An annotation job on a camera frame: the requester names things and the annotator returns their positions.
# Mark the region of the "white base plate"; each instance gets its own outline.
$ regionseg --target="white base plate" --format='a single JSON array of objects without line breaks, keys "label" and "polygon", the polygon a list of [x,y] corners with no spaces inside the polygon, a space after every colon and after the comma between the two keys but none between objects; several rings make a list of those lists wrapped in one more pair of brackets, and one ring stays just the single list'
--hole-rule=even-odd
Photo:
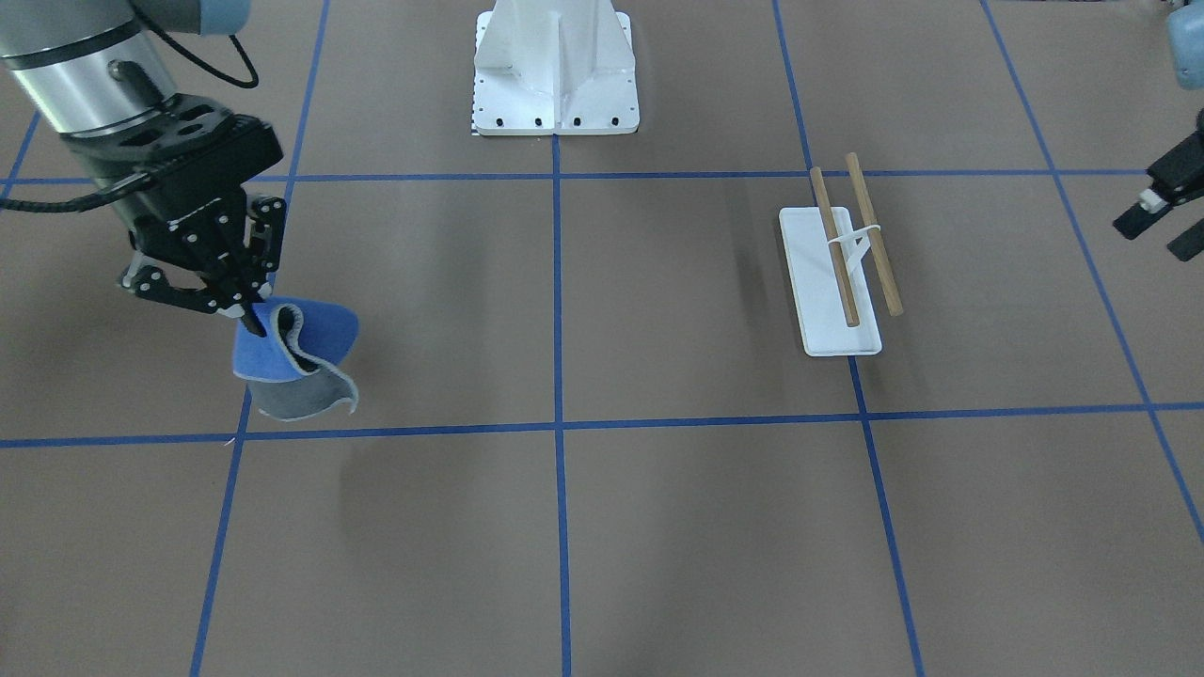
[{"label": "white base plate", "polygon": [[[849,210],[833,207],[837,231],[852,232]],[[883,351],[883,337],[878,332],[874,304],[866,285],[866,272],[860,267],[849,276],[852,298],[857,302],[861,324],[849,326],[844,322],[840,289],[832,271],[827,236],[819,207],[786,207],[779,212],[781,240],[786,248],[786,265],[790,283],[795,290],[795,307],[798,310],[798,329],[803,335],[803,349],[811,357],[874,355]]]},{"label": "white base plate", "polygon": [[[631,18],[622,12],[615,14],[631,45]],[[477,17],[477,47],[492,16],[494,12],[482,12]],[[565,102],[563,119],[555,119],[555,111],[551,94],[529,89],[513,75],[477,71],[472,89],[472,131],[482,136],[631,134],[639,128],[635,73],[596,75]]]}]

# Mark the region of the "cable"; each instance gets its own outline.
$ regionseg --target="cable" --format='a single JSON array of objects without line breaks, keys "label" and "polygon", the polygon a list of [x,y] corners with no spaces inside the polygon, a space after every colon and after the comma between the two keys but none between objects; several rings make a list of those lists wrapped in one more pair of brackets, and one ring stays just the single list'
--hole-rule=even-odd
[{"label": "cable", "polygon": [[105,187],[90,195],[83,195],[65,202],[34,202],[29,200],[0,199],[0,210],[12,210],[14,212],[33,212],[39,214],[63,214],[67,212],[87,212],[105,205],[129,198],[138,190],[146,190],[154,183],[154,176],[147,172],[131,173],[130,176]]},{"label": "cable", "polygon": [[181,57],[184,57],[189,61],[196,64],[205,72],[212,75],[213,77],[223,82],[229,82],[230,84],[235,87],[241,87],[243,89],[254,89],[259,87],[259,71],[256,71],[255,65],[250,63],[250,57],[247,55],[247,51],[242,48],[242,42],[238,42],[238,39],[236,36],[231,35],[229,37],[230,42],[234,45],[234,48],[238,51],[238,55],[242,57],[242,63],[247,66],[247,72],[250,73],[250,80],[247,81],[236,80],[211,66],[203,59],[185,49],[183,45],[176,42],[175,39],[167,35],[167,31],[160,28],[159,24],[150,20],[150,17],[146,16],[146,13],[143,13],[142,10],[137,8],[137,6],[135,5],[130,6],[134,7],[134,14],[138,18],[138,20],[144,23],[147,28],[150,29],[152,33],[154,33],[155,35],[159,36],[160,40],[166,42],[169,47],[178,52]]}]

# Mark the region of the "folded cloth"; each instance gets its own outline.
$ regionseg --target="folded cloth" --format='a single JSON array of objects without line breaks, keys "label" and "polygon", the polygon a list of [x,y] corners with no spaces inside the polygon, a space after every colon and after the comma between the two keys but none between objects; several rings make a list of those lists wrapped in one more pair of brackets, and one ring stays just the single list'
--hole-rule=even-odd
[{"label": "folded cloth", "polygon": [[335,304],[275,296],[254,305],[267,329],[259,337],[241,323],[234,337],[234,373],[255,406],[277,420],[301,420],[341,402],[350,411],[360,392],[336,366],[359,334],[355,313]]}]

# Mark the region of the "gray cloth underside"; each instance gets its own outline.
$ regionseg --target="gray cloth underside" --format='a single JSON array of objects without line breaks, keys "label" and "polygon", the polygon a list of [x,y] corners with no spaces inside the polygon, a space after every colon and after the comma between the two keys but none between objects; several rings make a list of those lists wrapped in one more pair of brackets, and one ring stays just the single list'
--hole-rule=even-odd
[{"label": "gray cloth underside", "polygon": [[318,416],[340,402],[355,406],[355,387],[341,375],[321,366],[318,371],[284,383],[248,381],[255,406],[277,420],[300,420]]}]

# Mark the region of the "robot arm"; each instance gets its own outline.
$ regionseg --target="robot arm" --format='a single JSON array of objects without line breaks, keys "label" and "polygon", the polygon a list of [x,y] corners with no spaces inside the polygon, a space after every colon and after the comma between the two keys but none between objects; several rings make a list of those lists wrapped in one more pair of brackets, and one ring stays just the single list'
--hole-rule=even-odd
[{"label": "robot arm", "polygon": [[[169,30],[232,34],[248,0],[136,0]],[[25,211],[112,204],[134,260],[119,284],[135,296],[241,318],[265,336],[252,304],[279,264],[284,200],[242,184],[283,158],[271,125],[179,93],[129,0],[0,0],[0,61],[58,131],[99,193]],[[159,263],[191,271],[172,287]]]}]

